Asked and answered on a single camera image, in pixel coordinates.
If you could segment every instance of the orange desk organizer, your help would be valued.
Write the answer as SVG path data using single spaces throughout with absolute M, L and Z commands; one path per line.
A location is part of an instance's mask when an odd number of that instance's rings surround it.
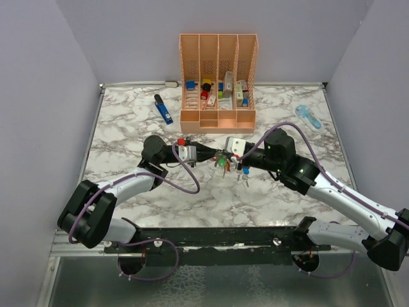
M 183 133 L 253 133 L 256 127 L 254 74 L 258 55 L 257 35 L 181 34 L 179 41 L 182 82 L 180 127 Z M 232 110 L 219 108 L 218 82 L 227 71 L 233 72 Z M 201 100 L 201 80 L 212 80 L 216 96 L 213 107 Z M 195 90 L 188 91 L 185 81 L 194 80 Z M 249 105 L 236 106 L 237 80 L 246 80 Z

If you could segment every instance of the white wall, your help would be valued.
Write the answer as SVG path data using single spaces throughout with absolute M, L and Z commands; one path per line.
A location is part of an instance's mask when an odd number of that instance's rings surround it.
M 98 81 L 54 0 L 0 3 L 0 306 L 34 306 Z
M 329 81 L 372 0 L 56 0 L 104 83 L 180 79 L 180 33 L 257 33 L 257 81 Z
M 396 210 L 409 208 L 407 0 L 374 1 L 328 96 L 359 191 Z M 399 277 L 407 289 L 409 259 Z

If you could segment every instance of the purple cable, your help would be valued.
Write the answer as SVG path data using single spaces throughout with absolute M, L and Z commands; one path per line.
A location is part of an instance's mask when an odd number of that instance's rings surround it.
M 189 194 L 197 194 L 197 193 L 200 191 L 199 181 L 197 181 L 197 178 L 194 176 L 194 174 L 193 174 L 192 171 L 189 169 L 189 167 L 179 158 L 179 155 L 176 153 L 176 145 L 177 145 L 177 143 L 174 143 L 174 144 L 172 145 L 172 153 L 173 153 L 173 155 L 176 157 L 176 160 L 178 160 L 178 162 L 183 166 L 183 168 L 187 171 L 187 173 L 192 177 L 192 179 L 193 179 L 193 181 L 194 181 L 194 183 L 196 184 L 196 187 L 197 187 L 196 191 L 186 190 L 185 188 L 182 188 L 182 187 L 180 187 L 180 186 L 174 184 L 173 182 L 169 181 L 168 179 L 165 179 L 165 178 L 163 178 L 163 177 L 161 177 L 161 176 L 158 176 L 158 175 L 153 174 L 153 173 L 148 173 L 148 172 L 146 172 L 146 173 L 145 173 L 145 172 L 144 172 L 144 173 L 138 173 L 138 174 L 136 174 L 136 175 L 135 175 L 135 174 L 126 175 L 126 176 L 124 176 L 124 177 L 122 177 L 122 178 L 119 178 L 119 179 L 115 180 L 115 181 L 113 182 L 113 185 L 112 185 L 112 186 L 114 186 L 114 185 L 116 185 L 116 184 L 118 184 L 118 183 L 121 183 L 121 182 L 123 182 L 123 181 L 125 181 L 125 180 L 128 180 L 128 179 L 130 179 L 130 178 L 132 178 L 132 177 L 137 177 L 137 176 L 151 176 L 151 177 L 155 177 L 155 178 L 157 178 L 157 179 L 162 180 L 163 182 L 165 182 L 165 183 L 167 183 L 167 184 L 169 184 L 169 185 L 171 185 L 171 186 L 177 188 L 178 190 L 181 190 L 182 192 L 189 193 Z M 68 241 L 69 241 L 70 243 L 72 243 L 72 244 L 78 243 L 78 241 L 73 240 L 73 235 L 74 235 L 75 229 L 76 229 L 77 226 L 78 226 L 79 221 L 81 220 L 81 218 L 83 217 L 83 215 L 84 215 L 85 212 L 87 211 L 88 207 L 89 207 L 91 204 L 93 204 L 94 200 L 95 200 L 102 192 L 104 192 L 106 189 L 108 189 L 108 188 L 110 188 L 110 187 L 111 187 L 111 185 L 108 184 L 108 185 L 106 185 L 106 186 L 100 188 L 100 189 L 89 199 L 89 201 L 84 205 L 84 208 L 82 208 L 82 210 L 79 212 L 79 214 L 78 214 L 78 216 L 77 216 L 77 219 L 75 219 L 75 221 L 74 221 L 74 223 L 73 223 L 73 225 L 72 225 L 72 227 L 71 227 L 71 229 L 70 229 L 70 232 L 69 232 L 69 234 L 68 234 Z
M 131 278 L 131 279 L 136 279 L 136 280 L 141 280 L 141 281 L 159 281 L 159 280 L 163 280 L 168 278 L 170 275 L 172 275 L 178 268 L 179 265 L 179 253 L 178 253 L 178 248 L 173 244 L 173 242 L 166 240 L 166 239 L 150 239 L 150 240 L 145 240 L 145 241 L 141 241 L 141 242 L 136 242 L 136 243 L 119 243 L 118 244 L 122 245 L 122 246 L 137 246 L 137 245 L 142 245 L 142 244 L 147 244 L 147 243 L 152 243 L 154 241 L 162 241 L 162 242 L 166 242 L 170 245 L 172 245 L 174 252 L 176 253 L 176 261 L 174 263 L 173 268 L 166 273 L 163 276 L 159 276 L 159 277 L 154 277 L 154 278 L 143 278 L 143 277 L 137 277 L 135 275 L 126 275 L 122 272 L 122 268 L 121 268 L 121 264 L 120 261 L 118 260 L 118 269 L 120 270 L 121 274 L 126 276 L 127 278 Z
M 241 157 L 237 158 L 237 160 L 240 161 L 240 160 L 243 160 L 243 159 L 245 159 L 246 157 L 248 157 L 253 151 L 255 151 L 255 150 L 257 149 L 258 146 L 260 146 L 260 144 L 267 138 L 267 136 L 268 136 L 271 132 L 273 132 L 273 131 L 274 131 L 275 129 L 277 129 L 278 127 L 285 126 L 285 125 L 292 126 L 293 128 L 295 128 L 295 130 L 298 131 L 298 133 L 301 135 L 302 139 L 303 139 L 304 142 L 306 143 L 306 145 L 307 145 L 309 151 L 311 152 L 311 155 L 312 155 L 312 157 L 313 157 L 315 163 L 317 164 L 317 167 L 318 167 L 318 169 L 320 170 L 321 174 L 322 174 L 333 186 L 335 186 L 338 190 L 341 190 L 341 189 L 342 189 L 342 186 L 339 185 L 339 184 L 337 184 L 331 177 L 329 177 L 329 176 L 327 175 L 327 173 L 325 172 L 324 168 L 323 168 L 322 165 L 320 164 L 320 162 L 319 162 L 319 160 L 318 160 L 318 158 L 317 158 L 317 156 L 316 156 L 316 154 L 315 154 L 313 148 L 311 147 L 310 142 L 308 142 L 307 137 L 306 137 L 305 134 L 302 132 L 302 130 L 300 129 L 300 127 L 297 126 L 297 125 L 295 125 L 294 123 L 282 122 L 282 123 L 278 123 L 277 125 L 274 125 L 272 128 L 270 128 L 270 129 L 264 134 L 264 136 L 263 136 L 247 153 L 245 153 L 245 154 L 242 155 Z M 374 213 L 376 213 L 376 214 L 378 214 L 378 215 L 380 215 L 380 216 L 383 215 L 383 212 L 382 212 L 381 210 L 378 210 L 378 209 L 376 209 L 376 208 L 373 208 L 373 207 L 372 207 L 370 204 L 368 204 L 366 201 L 361 200 L 358 196 L 355 196 L 355 195 L 352 194 L 351 192 L 349 192 L 349 191 L 347 191 L 347 190 L 344 190 L 343 193 L 344 193 L 345 195 L 348 195 L 350 198 L 352 198 L 352 199 L 355 200 L 356 202 L 358 202 L 358 203 L 360 203 L 361 205 L 363 205 L 365 208 L 371 210 L 372 212 L 374 212 Z M 409 231 L 409 226 L 406 225 L 406 224 L 404 224 L 404 222 L 402 222 L 402 221 L 400 221 L 400 220 L 398 220 L 398 219 L 395 219 L 395 218 L 392 217 L 392 216 L 386 216 L 386 218 L 387 218 L 389 221 L 395 222 L 396 224 L 402 226 L 403 228 L 405 228 L 406 230 Z
M 321 274 L 315 274 L 315 273 L 312 273 L 312 272 L 304 271 L 304 270 L 300 269 L 298 267 L 298 265 L 294 261 L 293 261 L 293 265 L 298 268 L 299 272 L 301 272 L 301 273 L 303 273 L 305 275 L 316 277 L 316 278 L 322 278 L 322 279 L 332 279 L 332 278 L 338 278 L 338 277 L 344 276 L 345 274 L 348 274 L 352 270 L 352 267 L 354 266 L 356 259 L 357 259 L 357 254 L 356 254 L 355 251 L 353 251 L 352 260 L 351 260 L 351 263 L 349 264 L 349 266 L 343 272 L 333 274 L 333 275 L 321 275 Z

